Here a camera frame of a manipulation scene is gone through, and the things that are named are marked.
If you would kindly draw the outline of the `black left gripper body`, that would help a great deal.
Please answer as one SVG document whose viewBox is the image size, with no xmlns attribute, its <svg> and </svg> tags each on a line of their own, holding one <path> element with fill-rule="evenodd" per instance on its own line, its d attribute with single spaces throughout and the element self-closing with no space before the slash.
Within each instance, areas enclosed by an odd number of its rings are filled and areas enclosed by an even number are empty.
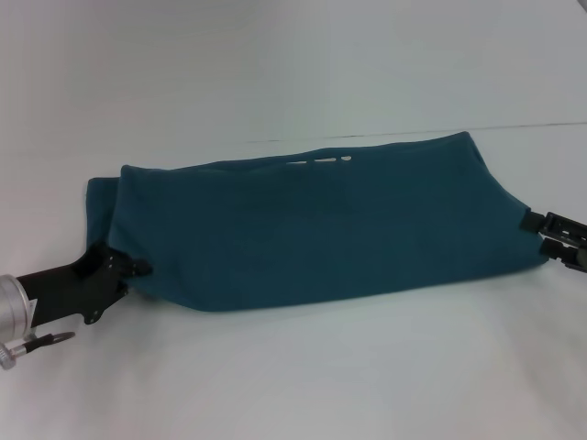
<svg viewBox="0 0 587 440">
<path fill-rule="evenodd" d="M 90 325 L 124 294 L 116 293 L 121 263 L 129 256 L 104 243 L 90 246 L 69 265 L 47 269 L 17 280 L 37 302 L 32 324 L 40 326 L 79 314 Z"/>
</svg>

